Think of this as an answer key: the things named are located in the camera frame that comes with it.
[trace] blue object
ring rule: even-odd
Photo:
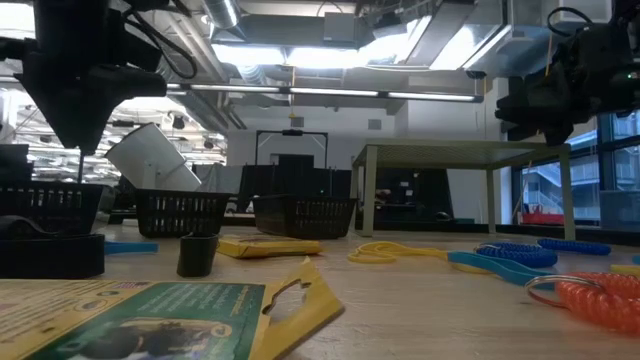
[[[609,255],[611,247],[603,244],[590,244],[577,241],[540,239],[538,245],[545,249],[557,251],[571,251],[587,255]]]
[[[484,243],[476,253],[484,256],[507,259],[532,268],[549,267],[558,262],[555,252],[535,245],[513,243]]]
[[[524,286],[527,282],[538,276],[555,275],[547,271],[534,270],[512,260],[489,257],[462,251],[451,251],[448,254],[449,262],[474,266],[491,271],[505,281],[515,285]],[[553,284],[540,285],[538,288],[553,290]]]
[[[157,243],[135,243],[135,242],[116,242],[105,241],[104,242],[104,254],[125,254],[125,253],[157,253]]]

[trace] orange coiled cable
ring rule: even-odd
[[[623,333],[640,335],[640,279],[631,275],[572,273],[602,288],[558,282],[556,294],[578,317]]]

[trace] table leg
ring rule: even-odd
[[[489,234],[496,233],[496,201],[493,185],[493,170],[487,170],[487,218],[489,219]]]
[[[351,216],[351,223],[349,228],[355,231],[356,228],[356,214],[358,213],[358,209],[360,208],[360,198],[358,197],[358,178],[360,175],[360,167],[352,166],[351,167],[351,193],[349,196],[352,199],[356,199],[356,206],[353,207],[353,214]]]
[[[367,162],[364,185],[364,213],[362,214],[362,236],[373,236],[373,213],[376,201],[376,172],[378,169],[378,147],[367,146]]]
[[[576,240],[576,224],[573,218],[573,194],[571,193],[571,165],[569,152],[560,153],[560,174],[562,181],[562,210],[564,211],[564,239]]]

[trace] black cup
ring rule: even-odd
[[[181,237],[178,275],[203,277],[211,274],[217,247],[218,235],[192,233]]]

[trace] coiled cable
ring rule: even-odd
[[[478,246],[475,252],[484,256],[513,260],[530,268],[549,267],[558,262],[558,256],[553,251],[535,245],[484,243]]]
[[[560,303],[542,298],[531,288],[545,281],[542,276],[525,285],[529,295],[548,305],[569,309],[579,318],[626,334],[640,335],[640,279],[632,275],[608,273],[572,273],[593,285],[559,280],[555,291]]]
[[[589,244],[577,241],[540,239],[538,245],[545,249],[557,251],[571,251],[587,255],[609,255],[611,247],[603,244]]]

